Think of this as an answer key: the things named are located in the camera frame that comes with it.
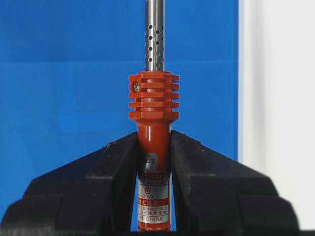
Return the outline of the right gripper black teal-padded left finger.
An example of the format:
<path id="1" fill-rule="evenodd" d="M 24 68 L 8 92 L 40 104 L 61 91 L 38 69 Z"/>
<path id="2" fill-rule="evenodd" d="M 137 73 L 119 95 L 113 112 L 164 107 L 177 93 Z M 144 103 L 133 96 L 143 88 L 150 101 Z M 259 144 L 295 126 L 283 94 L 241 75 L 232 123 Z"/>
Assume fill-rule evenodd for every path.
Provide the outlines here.
<path id="1" fill-rule="evenodd" d="M 137 135 L 34 179 L 2 220 L 3 236 L 109 236 L 130 231 Z"/>

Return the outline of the right gripper black teal-padded right finger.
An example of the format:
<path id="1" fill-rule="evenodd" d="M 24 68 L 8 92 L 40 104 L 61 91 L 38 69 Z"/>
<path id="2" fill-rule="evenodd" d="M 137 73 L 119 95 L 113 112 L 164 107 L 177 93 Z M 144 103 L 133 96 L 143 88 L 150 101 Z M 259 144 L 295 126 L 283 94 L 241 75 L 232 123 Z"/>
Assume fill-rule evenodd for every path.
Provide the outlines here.
<path id="1" fill-rule="evenodd" d="M 173 131 L 176 228 L 188 236 L 297 236 L 291 204 L 271 179 Z"/>

